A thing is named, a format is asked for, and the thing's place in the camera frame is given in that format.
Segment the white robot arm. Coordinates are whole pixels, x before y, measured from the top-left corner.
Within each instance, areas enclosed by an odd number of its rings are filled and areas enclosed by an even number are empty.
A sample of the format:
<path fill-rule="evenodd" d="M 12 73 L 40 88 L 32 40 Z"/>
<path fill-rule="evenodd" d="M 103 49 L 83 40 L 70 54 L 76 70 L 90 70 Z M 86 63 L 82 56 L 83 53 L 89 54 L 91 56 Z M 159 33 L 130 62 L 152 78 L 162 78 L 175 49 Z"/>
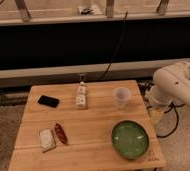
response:
<path fill-rule="evenodd" d="M 190 63 L 183 61 L 156 70 L 153 74 L 154 85 L 145 97 L 152 106 L 150 120 L 157 125 L 163 117 L 165 108 L 174 99 L 190 107 Z"/>

